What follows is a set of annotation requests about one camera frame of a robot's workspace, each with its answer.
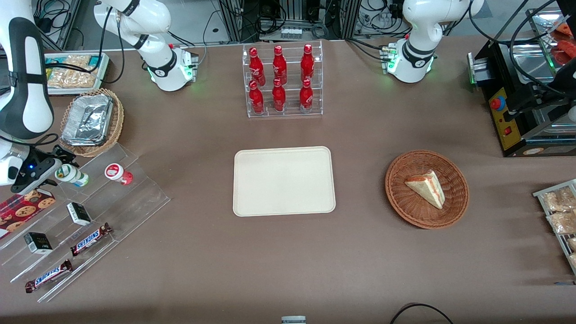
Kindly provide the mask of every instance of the black box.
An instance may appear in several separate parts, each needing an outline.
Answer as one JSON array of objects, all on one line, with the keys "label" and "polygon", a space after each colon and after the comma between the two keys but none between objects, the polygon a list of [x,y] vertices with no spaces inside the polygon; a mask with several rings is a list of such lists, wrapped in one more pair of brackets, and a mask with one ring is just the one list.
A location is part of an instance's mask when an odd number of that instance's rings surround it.
[{"label": "black box", "polygon": [[52,246],[48,242],[46,234],[28,232],[24,235],[24,240],[32,253],[48,254],[52,251]]},{"label": "black box", "polygon": [[84,206],[77,202],[71,202],[66,205],[66,207],[68,208],[68,214],[72,217],[73,222],[82,226],[90,225],[91,219]]}]

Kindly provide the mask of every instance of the coca-cola bottle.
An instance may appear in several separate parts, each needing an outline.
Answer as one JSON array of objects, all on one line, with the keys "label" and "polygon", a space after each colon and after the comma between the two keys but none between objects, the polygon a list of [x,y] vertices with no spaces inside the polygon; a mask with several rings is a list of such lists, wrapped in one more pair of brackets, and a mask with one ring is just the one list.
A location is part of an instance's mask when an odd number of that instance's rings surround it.
[{"label": "coca-cola bottle", "polygon": [[258,57],[258,50],[255,47],[251,47],[248,52],[250,53],[250,74],[252,79],[256,80],[259,86],[264,86],[266,77],[264,76],[262,60]]},{"label": "coca-cola bottle", "polygon": [[272,97],[274,98],[274,109],[276,109],[278,112],[283,112],[286,106],[286,91],[282,86],[282,81],[280,78],[274,79]]},{"label": "coca-cola bottle", "polygon": [[282,46],[274,46],[274,61],[272,62],[274,68],[274,77],[280,79],[282,84],[288,82],[288,71],[286,69],[286,58],[282,54]]},{"label": "coca-cola bottle", "polygon": [[310,44],[304,45],[304,55],[300,61],[300,69],[302,82],[307,78],[312,80],[314,76],[314,57],[312,56],[312,45]]},{"label": "coca-cola bottle", "polygon": [[264,97],[262,96],[262,91],[258,89],[258,84],[254,80],[250,80],[248,85],[250,86],[248,96],[250,97],[252,110],[254,110],[254,114],[261,115],[264,113]]},{"label": "coca-cola bottle", "polygon": [[300,89],[300,111],[307,114],[312,110],[312,95],[313,91],[310,88],[310,79],[305,79],[302,82],[302,89]]}]

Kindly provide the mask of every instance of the brown tablecloth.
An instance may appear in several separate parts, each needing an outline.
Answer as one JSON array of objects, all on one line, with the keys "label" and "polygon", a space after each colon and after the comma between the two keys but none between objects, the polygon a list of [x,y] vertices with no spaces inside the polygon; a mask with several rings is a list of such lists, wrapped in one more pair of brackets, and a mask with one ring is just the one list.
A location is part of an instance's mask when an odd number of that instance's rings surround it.
[{"label": "brown tablecloth", "polygon": [[[426,78],[403,84],[348,43],[324,42],[325,113],[293,120],[248,120],[241,46],[211,47],[198,81],[174,93],[127,52],[109,86],[126,113],[120,143],[172,201],[49,303],[0,275],[0,322],[387,323],[410,302],[455,323],[575,322],[576,287],[553,285],[574,277],[531,195],[576,178],[575,160],[502,158],[468,82],[466,53],[483,44],[447,37]],[[120,55],[109,54],[115,76]],[[55,129],[70,100],[52,98]],[[236,152],[313,145],[332,151],[334,212],[234,215]],[[412,149],[466,176],[471,201],[456,225],[418,229],[391,209],[385,170]],[[438,318],[413,309],[398,323]]]}]

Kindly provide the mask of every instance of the red switch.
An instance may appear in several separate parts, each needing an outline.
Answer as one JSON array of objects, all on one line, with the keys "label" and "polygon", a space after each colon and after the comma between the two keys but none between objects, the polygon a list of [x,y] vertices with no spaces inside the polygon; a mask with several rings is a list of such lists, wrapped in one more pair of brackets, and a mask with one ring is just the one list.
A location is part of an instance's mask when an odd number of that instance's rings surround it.
[{"label": "red switch", "polygon": [[502,101],[500,100],[500,98],[494,98],[492,99],[492,101],[490,101],[490,108],[497,110],[498,108],[500,108],[500,106],[502,105]]}]

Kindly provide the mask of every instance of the brown wicker basket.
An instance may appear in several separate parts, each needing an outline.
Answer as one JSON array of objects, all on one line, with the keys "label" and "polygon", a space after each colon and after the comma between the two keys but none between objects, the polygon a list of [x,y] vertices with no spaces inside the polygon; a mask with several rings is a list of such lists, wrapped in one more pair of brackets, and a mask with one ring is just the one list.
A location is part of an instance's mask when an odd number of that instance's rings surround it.
[{"label": "brown wicker basket", "polygon": [[[434,170],[446,201],[437,209],[404,181],[414,175]],[[453,225],[468,208],[468,184],[458,167],[436,152],[413,150],[400,155],[388,167],[385,179],[386,195],[394,210],[403,219],[418,227],[439,229]]]},{"label": "brown wicker basket", "polygon": [[[108,127],[108,139],[101,146],[71,146],[61,141],[62,146],[72,153],[85,157],[95,157],[98,154],[107,151],[118,142],[120,133],[122,132],[122,123],[124,122],[124,108],[122,103],[118,100],[118,97],[108,89],[98,89],[89,91],[79,95],[82,96],[95,96],[95,95],[108,95],[114,99],[114,107],[112,107],[112,116],[110,117],[110,126]],[[64,126],[66,121],[68,121],[68,114],[70,113],[70,107],[72,107],[72,102],[68,105],[68,109],[64,113],[64,118],[60,123],[60,133],[64,131]]]}]

